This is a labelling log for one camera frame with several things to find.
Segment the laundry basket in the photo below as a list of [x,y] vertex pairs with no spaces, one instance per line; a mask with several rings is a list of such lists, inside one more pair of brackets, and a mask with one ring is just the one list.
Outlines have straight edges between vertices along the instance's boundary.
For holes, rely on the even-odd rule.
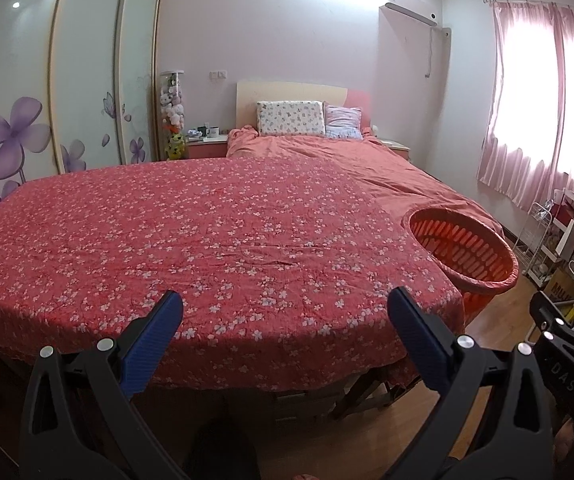
[[436,259],[462,293],[465,324],[496,294],[518,281],[518,261],[509,245],[489,227],[456,211],[428,207],[412,210],[403,225]]

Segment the metal pin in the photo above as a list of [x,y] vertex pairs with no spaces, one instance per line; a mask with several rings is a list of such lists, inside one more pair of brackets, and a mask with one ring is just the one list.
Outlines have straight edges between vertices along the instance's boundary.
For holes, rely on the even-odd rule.
[[460,346],[462,346],[462,348],[472,348],[472,346],[476,344],[476,342],[468,335],[461,335],[456,339],[456,341]]
[[101,352],[107,352],[114,348],[114,340],[106,337],[105,339],[101,339],[97,344],[96,348],[98,348]]
[[518,343],[518,352],[522,355],[531,355],[531,346],[527,343]]
[[47,359],[48,357],[50,357],[52,354],[54,353],[54,347],[52,346],[43,346],[41,348],[41,357],[43,359]]

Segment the pillow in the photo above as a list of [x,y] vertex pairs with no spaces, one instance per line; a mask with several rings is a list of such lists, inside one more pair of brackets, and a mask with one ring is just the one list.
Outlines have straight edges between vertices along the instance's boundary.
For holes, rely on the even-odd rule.
[[362,139],[360,108],[344,108],[325,102],[325,135],[332,139]]
[[261,135],[325,135],[320,101],[259,101],[256,112]]

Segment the curtain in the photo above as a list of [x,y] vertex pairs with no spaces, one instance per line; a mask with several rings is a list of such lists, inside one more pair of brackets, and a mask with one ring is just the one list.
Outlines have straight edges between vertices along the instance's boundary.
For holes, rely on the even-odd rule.
[[493,2],[496,83],[478,180],[528,210],[574,190],[574,11]]

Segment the bed sheet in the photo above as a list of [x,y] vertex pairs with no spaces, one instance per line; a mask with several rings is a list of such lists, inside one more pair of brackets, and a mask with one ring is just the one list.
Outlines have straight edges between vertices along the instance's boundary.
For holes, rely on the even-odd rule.
[[28,182],[0,204],[0,349],[28,362],[116,337],[171,289],[185,317],[155,381],[318,388],[404,357],[385,310],[398,285],[462,329],[458,291],[330,161],[135,164]]
[[260,136],[246,126],[229,134],[227,156],[303,156],[332,160],[397,221],[410,209],[444,205],[478,219],[502,236],[502,226],[480,205],[419,170],[367,132],[363,140]]

